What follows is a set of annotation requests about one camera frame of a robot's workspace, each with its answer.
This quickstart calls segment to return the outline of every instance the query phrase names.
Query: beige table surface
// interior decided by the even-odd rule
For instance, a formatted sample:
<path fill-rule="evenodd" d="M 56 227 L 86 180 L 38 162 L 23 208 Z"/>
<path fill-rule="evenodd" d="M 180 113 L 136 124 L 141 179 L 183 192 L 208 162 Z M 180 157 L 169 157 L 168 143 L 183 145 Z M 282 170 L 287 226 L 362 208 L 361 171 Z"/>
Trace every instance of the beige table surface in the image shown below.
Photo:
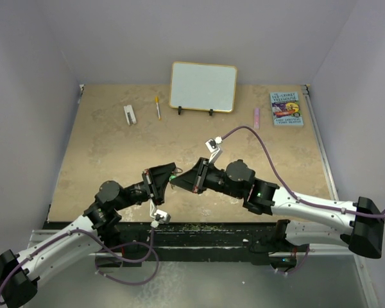
<path fill-rule="evenodd" d="M 298 91 L 304 126 L 273 125 L 270 92 Z M 157 118 L 155 96 L 160 98 L 162 120 Z M 94 201 L 99 186 L 115 180 L 123 187 L 140 182 L 143 169 L 175 162 L 184 171 L 200 157 L 209 157 L 205 141 L 224 135 L 238 125 L 253 125 L 253 110 L 260 108 L 259 133 L 281 177 L 298 193 L 329 198 L 320 151 L 298 85 L 237 86 L 230 114 L 186 110 L 182 115 L 168 105 L 169 85 L 86 85 L 62 164 L 50 208 L 49 221 L 72 221 Z M 123 106 L 133 106 L 137 124 L 128 126 Z M 240 130 L 223 143 L 216 162 L 226 168 L 243 159 L 256 177 L 278 183 L 257 139 Z M 213 191 L 201 195 L 170 186 L 160 208 L 171 221 L 249 222 L 276 221 L 282 216 L 255 215 L 242 200 Z M 123 221 L 150 221 L 149 203 L 120 211 Z"/>

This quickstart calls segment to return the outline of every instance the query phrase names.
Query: white bracket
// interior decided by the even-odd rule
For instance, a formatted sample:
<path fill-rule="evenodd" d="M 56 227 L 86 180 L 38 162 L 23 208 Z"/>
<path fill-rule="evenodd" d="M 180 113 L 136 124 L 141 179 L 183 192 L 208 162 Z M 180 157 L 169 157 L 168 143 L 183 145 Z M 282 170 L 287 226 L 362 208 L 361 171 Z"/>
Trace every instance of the white bracket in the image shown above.
<path fill-rule="evenodd" d="M 304 244 L 330 244 L 347 247 L 341 232 L 320 223 L 291 221 L 286 228 L 286 240 L 296 246 Z"/>
<path fill-rule="evenodd" d="M 136 124 L 135 114 L 131 105 L 124 106 L 124 114 L 126 115 L 128 125 Z"/>
<path fill-rule="evenodd" d="M 153 218 L 151 226 L 157 228 L 160 224 L 169 223 L 171 216 L 163 210 L 157 210 L 157 206 L 154 204 L 153 200 L 150 200 L 150 217 Z"/>
<path fill-rule="evenodd" d="M 207 146 L 208 150 L 211 153 L 209 163 L 214 164 L 218 157 L 221 156 L 223 153 L 223 149 L 221 148 L 220 144 L 223 142 L 221 137 L 216 137 L 215 139 L 208 140 L 205 145 Z"/>

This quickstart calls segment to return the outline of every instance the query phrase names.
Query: marker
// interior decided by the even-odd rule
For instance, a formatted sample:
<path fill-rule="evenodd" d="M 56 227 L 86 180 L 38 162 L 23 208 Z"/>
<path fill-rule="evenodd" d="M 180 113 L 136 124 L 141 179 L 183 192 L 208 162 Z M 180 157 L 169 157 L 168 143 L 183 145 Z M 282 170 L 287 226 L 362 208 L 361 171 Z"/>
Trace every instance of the marker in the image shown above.
<path fill-rule="evenodd" d="M 158 120 L 161 120 L 160 107 L 158 105 L 158 96 L 155 97 L 155 104 L 157 105 Z"/>

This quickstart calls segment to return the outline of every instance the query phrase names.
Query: book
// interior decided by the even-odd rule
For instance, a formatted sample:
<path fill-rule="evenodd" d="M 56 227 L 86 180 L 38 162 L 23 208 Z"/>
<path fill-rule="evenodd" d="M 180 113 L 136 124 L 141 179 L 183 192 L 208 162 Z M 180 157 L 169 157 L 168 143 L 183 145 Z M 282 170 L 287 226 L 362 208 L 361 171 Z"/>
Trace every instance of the book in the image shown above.
<path fill-rule="evenodd" d="M 274 125 L 304 125 L 297 92 L 271 92 L 269 96 Z"/>

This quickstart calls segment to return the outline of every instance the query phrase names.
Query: white wall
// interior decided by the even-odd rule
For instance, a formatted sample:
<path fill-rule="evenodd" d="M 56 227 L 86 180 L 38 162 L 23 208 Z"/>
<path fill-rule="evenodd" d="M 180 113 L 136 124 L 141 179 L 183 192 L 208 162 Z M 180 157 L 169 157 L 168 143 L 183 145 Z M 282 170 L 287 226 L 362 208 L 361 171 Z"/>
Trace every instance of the white wall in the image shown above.
<path fill-rule="evenodd" d="M 78 89 L 36 2 L 0 0 L 0 253 L 46 218 Z"/>
<path fill-rule="evenodd" d="M 356 0 L 37 0 L 80 83 L 169 83 L 174 61 L 310 83 Z"/>
<path fill-rule="evenodd" d="M 341 199 L 385 207 L 385 0 L 358 0 L 312 83 L 312 103 Z M 370 273 L 385 307 L 383 256 Z"/>

